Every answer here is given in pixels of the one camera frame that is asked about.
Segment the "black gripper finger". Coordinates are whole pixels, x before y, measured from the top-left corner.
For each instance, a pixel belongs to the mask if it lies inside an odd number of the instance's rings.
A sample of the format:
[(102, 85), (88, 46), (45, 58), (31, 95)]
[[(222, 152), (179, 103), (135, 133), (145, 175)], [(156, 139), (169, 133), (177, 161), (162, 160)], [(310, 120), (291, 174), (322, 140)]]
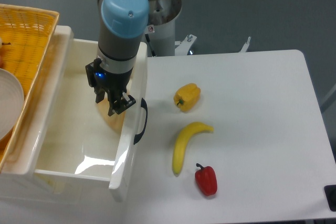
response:
[(109, 110), (108, 110), (108, 116), (112, 116), (113, 114), (115, 114), (114, 112), (114, 103), (117, 100), (117, 97), (115, 95), (115, 91), (108, 91), (107, 95), (108, 95), (108, 102), (109, 102)]
[(95, 94), (96, 94), (96, 103), (100, 103), (104, 99), (105, 91), (102, 88), (97, 88), (95, 87), (94, 89)]

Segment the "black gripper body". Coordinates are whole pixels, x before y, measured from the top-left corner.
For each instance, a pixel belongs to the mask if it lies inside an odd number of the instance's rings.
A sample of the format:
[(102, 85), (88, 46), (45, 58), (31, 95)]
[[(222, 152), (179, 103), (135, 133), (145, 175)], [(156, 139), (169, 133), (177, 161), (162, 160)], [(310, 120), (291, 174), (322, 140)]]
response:
[(117, 100), (114, 103), (114, 112), (121, 114), (136, 103), (131, 95), (127, 95), (127, 84), (129, 83), (132, 71), (125, 73), (110, 73), (101, 67), (102, 60), (96, 58), (85, 66), (88, 84), (90, 87), (102, 88), (105, 91), (104, 97), (108, 98), (108, 91), (115, 91)]

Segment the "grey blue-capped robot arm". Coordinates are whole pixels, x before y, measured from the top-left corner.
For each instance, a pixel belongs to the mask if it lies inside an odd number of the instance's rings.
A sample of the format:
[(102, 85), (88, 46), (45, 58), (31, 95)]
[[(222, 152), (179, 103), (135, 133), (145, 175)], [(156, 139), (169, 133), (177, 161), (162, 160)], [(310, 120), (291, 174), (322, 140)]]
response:
[(97, 56), (86, 65), (96, 103), (109, 102), (108, 116), (136, 103), (127, 94), (142, 36), (149, 24), (150, 2), (160, 0), (97, 0), (100, 34)]

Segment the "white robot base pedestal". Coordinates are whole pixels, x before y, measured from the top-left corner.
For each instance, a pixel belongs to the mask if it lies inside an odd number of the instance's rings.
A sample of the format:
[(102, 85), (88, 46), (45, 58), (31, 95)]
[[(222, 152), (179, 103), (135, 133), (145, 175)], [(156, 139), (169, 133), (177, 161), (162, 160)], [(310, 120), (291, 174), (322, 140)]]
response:
[(182, 0), (150, 1), (148, 26), (142, 41), (149, 57), (175, 55), (175, 21), (182, 10)]

